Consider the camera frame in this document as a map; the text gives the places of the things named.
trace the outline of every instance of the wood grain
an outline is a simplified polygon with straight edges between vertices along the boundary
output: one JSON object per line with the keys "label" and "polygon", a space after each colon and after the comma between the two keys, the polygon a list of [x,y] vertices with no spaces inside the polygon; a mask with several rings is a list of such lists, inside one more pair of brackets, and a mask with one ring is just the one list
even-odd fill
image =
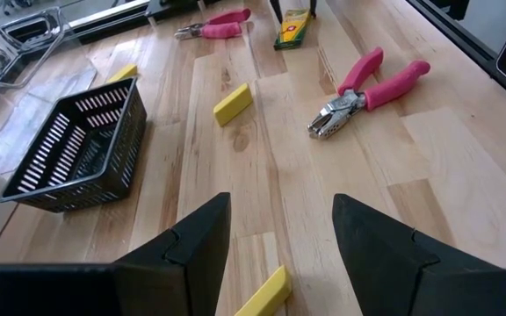
{"label": "wood grain", "polygon": [[[0,236],[0,262],[112,261],[229,191],[219,315],[279,264],[293,276],[279,314],[360,314],[331,222],[336,193],[506,268],[506,91],[404,0],[320,0],[304,45],[282,52],[271,47],[278,26],[267,1],[224,0],[206,15],[244,5],[253,14],[241,37],[175,41],[178,27],[202,20],[192,13],[86,47],[96,84],[128,62],[139,67],[148,128],[132,194],[71,214],[20,206]],[[307,124],[377,46],[385,60],[364,87],[416,58],[431,72],[328,140],[309,139]],[[242,83],[254,102],[220,128],[213,107]],[[12,109],[0,106],[0,129]],[[13,126],[22,140],[26,127]]]}

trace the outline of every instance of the yellow crayon box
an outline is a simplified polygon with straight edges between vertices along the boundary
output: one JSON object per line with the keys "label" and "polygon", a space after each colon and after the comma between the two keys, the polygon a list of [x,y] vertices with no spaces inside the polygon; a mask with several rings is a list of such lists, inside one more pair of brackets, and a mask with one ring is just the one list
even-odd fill
{"label": "yellow crayon box", "polygon": [[310,18],[309,9],[288,10],[282,22],[277,40],[274,42],[274,49],[299,47],[306,35]]}

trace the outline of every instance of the hole punch pliers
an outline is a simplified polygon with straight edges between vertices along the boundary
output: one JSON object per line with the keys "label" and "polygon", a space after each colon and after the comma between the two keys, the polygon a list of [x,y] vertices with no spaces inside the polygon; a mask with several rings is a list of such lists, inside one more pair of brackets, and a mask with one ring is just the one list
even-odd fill
{"label": "hole punch pliers", "polygon": [[416,85],[417,79],[430,70],[427,61],[413,61],[389,80],[358,92],[363,82],[378,69],[383,60],[384,51],[377,47],[357,61],[337,89],[340,97],[327,103],[314,121],[307,126],[311,138],[326,139],[361,109],[372,111],[406,94]]}

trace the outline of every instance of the yellow block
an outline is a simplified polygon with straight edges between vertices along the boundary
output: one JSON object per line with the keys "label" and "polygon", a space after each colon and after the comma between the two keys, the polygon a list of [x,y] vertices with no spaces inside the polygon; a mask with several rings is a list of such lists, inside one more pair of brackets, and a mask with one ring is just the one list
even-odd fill
{"label": "yellow block", "polygon": [[244,83],[214,106],[214,117],[220,126],[224,126],[251,102],[253,102],[251,90],[249,90],[247,83]]}
{"label": "yellow block", "polygon": [[138,75],[138,66],[134,64],[128,64],[119,72],[114,74],[109,80],[107,80],[106,83],[114,83],[118,80],[126,79],[133,75]]}
{"label": "yellow block", "polygon": [[292,283],[286,267],[280,266],[235,316],[271,316],[290,292]]}

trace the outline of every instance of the black plastic basket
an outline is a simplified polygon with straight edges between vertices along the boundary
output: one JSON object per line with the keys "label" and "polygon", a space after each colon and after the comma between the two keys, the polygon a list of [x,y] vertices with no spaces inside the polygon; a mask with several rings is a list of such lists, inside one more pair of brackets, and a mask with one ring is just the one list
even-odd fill
{"label": "black plastic basket", "polygon": [[58,100],[0,202],[64,212],[125,198],[146,117],[135,78]]}

